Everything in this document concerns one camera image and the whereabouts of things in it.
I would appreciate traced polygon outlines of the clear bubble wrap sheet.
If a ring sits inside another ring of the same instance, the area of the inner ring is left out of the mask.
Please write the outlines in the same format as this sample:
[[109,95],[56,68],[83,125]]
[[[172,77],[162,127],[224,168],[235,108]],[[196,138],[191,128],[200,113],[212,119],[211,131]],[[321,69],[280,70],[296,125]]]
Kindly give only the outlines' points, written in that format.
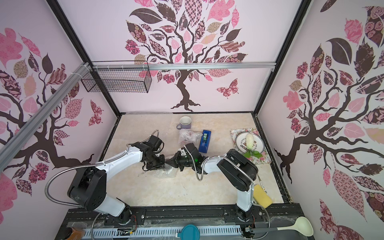
[[179,171],[178,168],[174,168],[170,165],[165,164],[162,169],[158,169],[155,171],[155,177],[158,179],[175,178],[178,171]]
[[191,129],[181,129],[179,131],[179,140],[178,144],[180,146],[187,145],[187,144],[194,144],[195,146],[198,146],[201,141],[201,137],[203,136],[202,133],[194,132]]

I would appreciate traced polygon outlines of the blue tape dispenser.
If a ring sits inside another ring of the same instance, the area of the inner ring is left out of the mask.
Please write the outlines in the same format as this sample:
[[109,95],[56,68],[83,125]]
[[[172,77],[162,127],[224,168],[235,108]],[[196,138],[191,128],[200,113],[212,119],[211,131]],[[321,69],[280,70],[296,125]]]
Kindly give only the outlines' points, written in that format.
[[208,130],[203,130],[202,134],[203,135],[199,144],[199,152],[206,154],[208,152],[212,132]]

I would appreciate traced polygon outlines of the red mug black handle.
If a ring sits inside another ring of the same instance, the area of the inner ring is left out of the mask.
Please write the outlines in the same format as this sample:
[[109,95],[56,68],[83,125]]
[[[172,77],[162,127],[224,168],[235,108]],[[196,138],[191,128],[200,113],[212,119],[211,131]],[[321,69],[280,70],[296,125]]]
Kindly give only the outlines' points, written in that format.
[[190,143],[195,143],[196,142],[196,138],[191,135],[191,136],[187,136],[187,135],[182,135],[180,137],[180,144],[181,145],[187,145],[187,144],[190,144]]

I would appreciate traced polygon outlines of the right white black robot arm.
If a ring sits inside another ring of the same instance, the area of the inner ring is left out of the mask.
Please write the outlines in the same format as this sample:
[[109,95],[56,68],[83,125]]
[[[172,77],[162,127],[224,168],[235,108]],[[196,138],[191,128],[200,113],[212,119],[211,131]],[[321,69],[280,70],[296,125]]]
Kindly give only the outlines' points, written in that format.
[[190,143],[180,148],[172,158],[165,160],[165,163],[180,171],[192,168],[199,182],[203,180],[204,175],[221,172],[238,191],[237,208],[244,213],[251,210],[259,170],[236,150],[230,149],[223,156],[205,157]]

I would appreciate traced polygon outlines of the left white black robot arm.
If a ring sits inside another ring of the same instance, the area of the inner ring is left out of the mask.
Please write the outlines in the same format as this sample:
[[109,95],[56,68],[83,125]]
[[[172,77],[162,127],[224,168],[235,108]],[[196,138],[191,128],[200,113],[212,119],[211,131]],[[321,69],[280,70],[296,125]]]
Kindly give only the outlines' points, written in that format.
[[139,162],[146,164],[148,171],[162,168],[165,157],[159,153],[163,146],[163,143],[137,142],[119,155],[76,170],[68,190],[68,197],[87,211],[108,214],[120,219],[129,218],[130,206],[108,195],[107,182],[119,172]]

